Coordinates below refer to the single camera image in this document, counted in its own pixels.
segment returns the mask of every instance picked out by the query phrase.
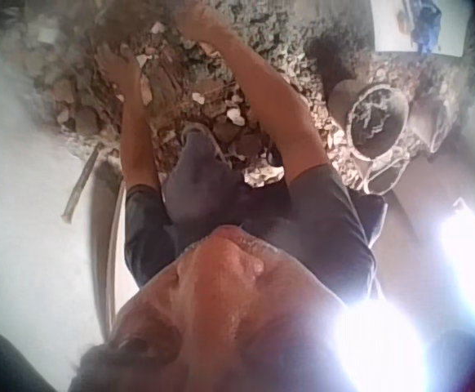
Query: rubble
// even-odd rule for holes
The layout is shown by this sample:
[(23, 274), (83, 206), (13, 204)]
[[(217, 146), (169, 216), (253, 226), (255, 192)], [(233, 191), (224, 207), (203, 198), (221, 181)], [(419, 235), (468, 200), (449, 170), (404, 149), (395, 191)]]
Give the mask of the rubble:
[[(336, 83), (347, 78), (387, 82), (404, 91), (410, 102), (437, 94), (451, 114), (450, 127), (459, 126), (467, 117), (475, 94), (471, 88), (475, 83), (475, 18), (468, 27), (464, 57), (452, 59), (373, 52), (371, 18), (366, 18), (371, 13), (369, 1), (337, 9), (322, 2), (316, 11), (308, 9), (313, 2), (294, 2), (292, 8), (290, 2), (206, 1), (300, 94), (346, 185), (355, 186), (358, 170), (344, 132), (326, 107)], [(130, 6), (121, 0), (98, 4), (101, 7), (96, 2), (66, 0), (41, 10), (29, 8), (19, 12), (16, 22), (0, 35), (4, 59), (21, 67), (39, 91), (39, 97), (32, 100), (47, 101), (47, 105), (36, 106), (47, 111), (40, 117), (48, 115), (61, 125), (74, 154), (86, 157), (103, 141), (109, 147), (106, 151), (118, 151), (106, 152), (109, 161), (119, 160), (124, 98), (104, 80), (94, 54), (103, 42), (113, 49), (125, 42), (142, 69), (142, 98), (153, 127), (160, 173), (170, 172), (180, 154), (180, 138), (171, 135), (178, 136), (185, 122), (201, 120), (222, 144), (230, 144), (225, 153), (243, 170), (247, 181), (259, 186), (281, 178), (269, 171), (266, 161), (258, 161), (264, 130), (213, 47), (182, 38), (162, 0), (135, 0)], [(306, 10), (304, 18), (299, 18), (301, 10)], [(403, 132), (397, 145), (411, 157), (424, 149), (410, 131)]]

